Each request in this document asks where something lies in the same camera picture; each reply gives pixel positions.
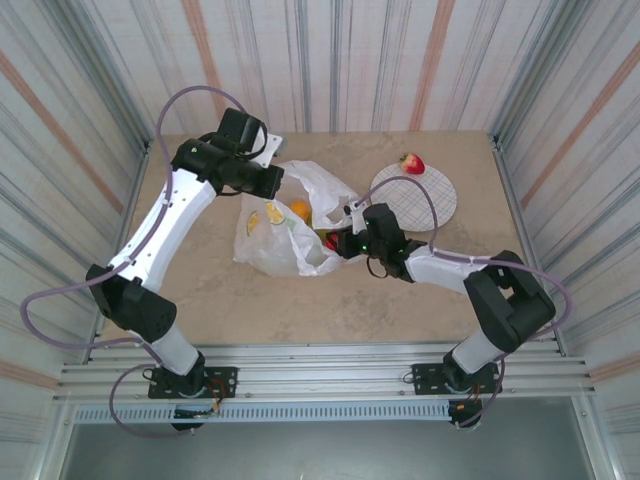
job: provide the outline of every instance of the mounting plate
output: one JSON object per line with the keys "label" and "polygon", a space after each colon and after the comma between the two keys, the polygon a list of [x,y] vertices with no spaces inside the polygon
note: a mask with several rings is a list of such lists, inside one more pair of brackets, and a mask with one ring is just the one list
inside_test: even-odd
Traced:
{"label": "mounting plate", "polygon": [[[238,385],[238,369],[236,367],[204,367],[204,373],[209,379],[219,380],[224,385],[225,391],[223,393],[220,391],[219,382],[209,382],[218,398],[234,398],[236,396],[236,387]],[[211,390],[206,387],[196,397],[185,397],[171,390],[165,371],[161,368],[154,368],[151,371],[148,396],[151,399],[214,398]]]}
{"label": "mounting plate", "polygon": [[[442,363],[416,363],[411,365],[413,388],[416,395],[450,395],[455,392],[447,384]],[[475,374],[475,384],[480,385],[480,393],[493,393],[498,380],[498,366],[490,363]]]}

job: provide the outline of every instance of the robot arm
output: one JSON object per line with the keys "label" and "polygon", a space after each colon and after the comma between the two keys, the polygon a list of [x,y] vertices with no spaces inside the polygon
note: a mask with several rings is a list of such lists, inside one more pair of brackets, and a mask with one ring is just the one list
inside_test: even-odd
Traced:
{"label": "robot arm", "polygon": [[[165,272],[191,225],[225,186],[274,197],[284,171],[270,164],[282,147],[282,137],[268,134],[259,120],[227,109],[217,132],[178,148],[169,208],[149,243],[118,275],[91,288],[102,314],[151,346],[185,396],[202,389],[204,358],[175,323],[175,304],[158,295]],[[166,188],[127,245],[107,268],[92,265],[87,279],[129,261],[166,202]]]}
{"label": "robot arm", "polygon": [[514,352],[555,316],[553,302],[530,273],[491,265],[492,260],[522,264],[517,254],[505,250],[495,257],[473,258],[431,249],[405,238],[386,204],[353,203],[349,213],[353,227],[327,235],[339,255],[368,255],[382,263],[388,276],[469,296],[480,330],[445,355],[443,375],[449,391],[468,391],[495,359]]}

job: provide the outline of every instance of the floor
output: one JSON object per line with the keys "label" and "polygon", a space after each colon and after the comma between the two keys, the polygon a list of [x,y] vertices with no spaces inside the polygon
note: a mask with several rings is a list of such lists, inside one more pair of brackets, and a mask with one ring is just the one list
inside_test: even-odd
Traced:
{"label": "floor", "polygon": [[[278,162],[313,160],[356,192],[406,152],[415,152],[452,181],[457,210],[438,246],[469,254],[520,251],[487,137],[481,132],[286,135]],[[185,138],[170,139],[174,152]],[[135,210],[146,215],[163,184],[154,148]],[[178,306],[193,343],[322,343],[460,340],[477,320],[466,296],[426,284],[371,277],[364,264],[317,278],[273,279],[234,263],[239,198],[219,198],[200,216],[175,255],[160,294]],[[428,239],[428,234],[412,234]],[[103,336],[121,336],[107,322]]]}
{"label": "floor", "polygon": [[67,480],[593,479],[570,399],[499,399],[474,431],[446,422],[205,425],[146,440],[76,427]]}

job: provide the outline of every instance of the lemon slice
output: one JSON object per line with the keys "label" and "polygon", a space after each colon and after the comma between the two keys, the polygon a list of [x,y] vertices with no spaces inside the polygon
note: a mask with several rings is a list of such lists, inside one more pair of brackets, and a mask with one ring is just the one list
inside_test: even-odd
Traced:
{"label": "lemon slice", "polygon": [[273,225],[280,225],[284,222],[284,213],[278,210],[273,203],[267,202],[267,218]]}
{"label": "lemon slice", "polygon": [[251,232],[260,224],[260,215],[258,215],[257,211],[253,211],[251,215],[249,215],[249,220],[247,220],[247,236],[251,235]]}

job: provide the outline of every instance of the white plate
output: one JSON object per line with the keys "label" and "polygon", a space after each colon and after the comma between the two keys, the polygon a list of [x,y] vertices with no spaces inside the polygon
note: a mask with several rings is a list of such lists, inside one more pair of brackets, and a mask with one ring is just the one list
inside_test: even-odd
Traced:
{"label": "white plate", "polygon": [[[449,179],[429,165],[421,175],[405,173],[399,163],[383,168],[371,182],[371,188],[390,177],[410,177],[420,182],[429,193],[438,215],[438,225],[447,223],[456,211],[458,197]],[[373,203],[386,203],[398,219],[402,230],[427,232],[433,230],[431,209],[422,191],[413,183],[404,180],[389,182],[380,187],[372,196]]]}

